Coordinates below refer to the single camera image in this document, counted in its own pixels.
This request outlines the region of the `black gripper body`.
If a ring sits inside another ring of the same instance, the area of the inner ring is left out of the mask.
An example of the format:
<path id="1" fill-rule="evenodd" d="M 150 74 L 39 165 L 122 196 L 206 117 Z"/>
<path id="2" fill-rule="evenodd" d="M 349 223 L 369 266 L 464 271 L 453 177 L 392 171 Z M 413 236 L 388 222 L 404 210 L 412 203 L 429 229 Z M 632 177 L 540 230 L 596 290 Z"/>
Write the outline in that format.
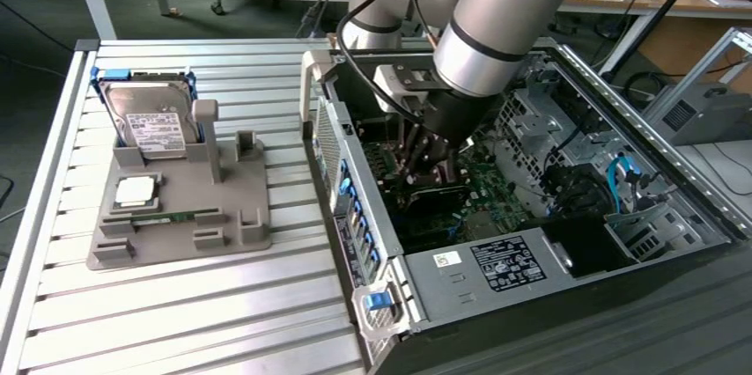
<path id="1" fill-rule="evenodd" d="M 424 103 L 424 127 L 459 148 L 480 127 L 500 95 L 475 97 L 456 91 L 431 91 Z"/>

